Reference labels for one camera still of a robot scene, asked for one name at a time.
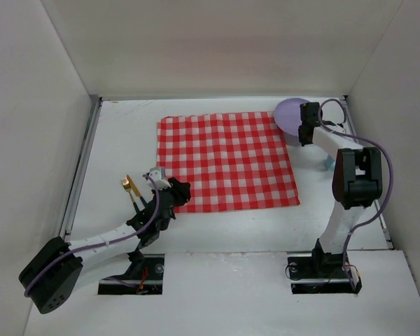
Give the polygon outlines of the lilac plastic plate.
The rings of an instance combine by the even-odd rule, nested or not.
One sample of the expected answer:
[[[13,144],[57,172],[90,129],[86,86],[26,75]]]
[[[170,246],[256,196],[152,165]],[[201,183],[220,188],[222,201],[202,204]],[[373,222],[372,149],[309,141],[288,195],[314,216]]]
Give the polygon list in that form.
[[[301,126],[300,106],[309,101],[302,98],[288,98],[276,106],[273,111],[277,127],[285,134],[298,137],[298,128]]]

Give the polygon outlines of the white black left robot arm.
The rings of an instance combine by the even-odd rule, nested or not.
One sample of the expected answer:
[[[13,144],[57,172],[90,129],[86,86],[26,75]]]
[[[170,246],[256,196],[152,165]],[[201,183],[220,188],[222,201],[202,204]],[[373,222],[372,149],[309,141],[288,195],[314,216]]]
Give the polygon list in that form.
[[[145,208],[112,230],[80,240],[50,239],[21,271],[18,279],[40,314],[63,305],[74,291],[105,278],[141,271],[142,249],[151,245],[191,199],[191,185],[171,177],[147,178],[153,198]]]

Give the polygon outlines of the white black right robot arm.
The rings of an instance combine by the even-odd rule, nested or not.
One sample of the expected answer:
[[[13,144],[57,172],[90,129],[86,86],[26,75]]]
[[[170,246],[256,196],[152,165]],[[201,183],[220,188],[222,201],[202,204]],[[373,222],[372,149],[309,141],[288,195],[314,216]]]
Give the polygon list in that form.
[[[382,196],[382,154],[376,146],[364,147],[341,124],[322,119],[318,102],[300,105],[298,128],[302,146],[314,144],[335,162],[330,219],[311,252],[314,268],[327,272],[345,263],[346,245],[363,212]]]

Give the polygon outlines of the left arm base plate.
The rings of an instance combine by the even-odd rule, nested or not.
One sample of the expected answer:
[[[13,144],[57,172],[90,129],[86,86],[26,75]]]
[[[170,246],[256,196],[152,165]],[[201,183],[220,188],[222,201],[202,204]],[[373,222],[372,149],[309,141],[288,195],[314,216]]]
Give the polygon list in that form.
[[[99,282],[98,295],[161,295],[165,255],[147,254],[133,263],[126,273]]]

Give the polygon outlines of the light blue mug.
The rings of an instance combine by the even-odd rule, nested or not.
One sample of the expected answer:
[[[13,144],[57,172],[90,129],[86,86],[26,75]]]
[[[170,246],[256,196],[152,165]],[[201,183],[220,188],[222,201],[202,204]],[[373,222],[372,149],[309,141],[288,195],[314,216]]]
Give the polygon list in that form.
[[[335,160],[331,156],[328,156],[326,158],[326,160],[325,160],[325,168],[328,171],[333,171],[334,170],[334,168],[335,168]]]

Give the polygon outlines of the gold knife green handle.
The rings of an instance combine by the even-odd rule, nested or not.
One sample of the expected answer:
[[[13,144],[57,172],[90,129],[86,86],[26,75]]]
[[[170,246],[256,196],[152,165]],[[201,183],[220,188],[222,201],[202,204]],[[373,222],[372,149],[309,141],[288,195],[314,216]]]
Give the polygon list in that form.
[[[132,194],[134,196],[134,198],[138,198],[140,200],[140,202],[143,204],[144,207],[147,207],[147,201],[145,200],[145,198],[142,196],[142,194],[140,193],[139,189],[137,188],[137,186],[135,185],[135,183],[133,182],[132,178],[129,175],[126,175],[129,179],[129,183],[132,187]]]

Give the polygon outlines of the gold fork green handle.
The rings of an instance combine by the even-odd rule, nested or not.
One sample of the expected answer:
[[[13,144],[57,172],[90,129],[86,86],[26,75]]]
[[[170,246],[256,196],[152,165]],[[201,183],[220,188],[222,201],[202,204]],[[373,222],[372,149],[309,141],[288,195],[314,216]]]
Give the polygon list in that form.
[[[132,187],[130,185],[130,181],[128,179],[128,177],[126,176],[125,178],[122,178],[120,180],[122,187],[124,188],[125,192],[127,192],[127,194],[129,195],[129,198],[131,199],[132,205],[134,207],[134,210],[136,211],[136,213],[138,214],[140,212],[139,207],[137,206],[137,203],[135,201],[135,198],[132,194]]]

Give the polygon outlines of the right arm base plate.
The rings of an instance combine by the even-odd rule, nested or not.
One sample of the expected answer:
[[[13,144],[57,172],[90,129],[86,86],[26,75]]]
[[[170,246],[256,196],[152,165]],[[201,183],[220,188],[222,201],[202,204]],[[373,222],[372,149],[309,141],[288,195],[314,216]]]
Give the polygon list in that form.
[[[354,294],[360,293],[363,284],[358,268],[342,265],[317,265],[310,253],[293,253],[287,256],[285,273],[290,281],[291,293],[306,294]]]

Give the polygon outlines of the red white checkered cloth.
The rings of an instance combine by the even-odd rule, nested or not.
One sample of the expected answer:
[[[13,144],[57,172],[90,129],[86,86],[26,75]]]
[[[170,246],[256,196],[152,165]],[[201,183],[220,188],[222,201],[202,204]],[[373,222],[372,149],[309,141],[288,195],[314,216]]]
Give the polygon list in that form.
[[[165,117],[157,124],[157,164],[190,183],[181,213],[300,204],[284,134],[270,111]]]

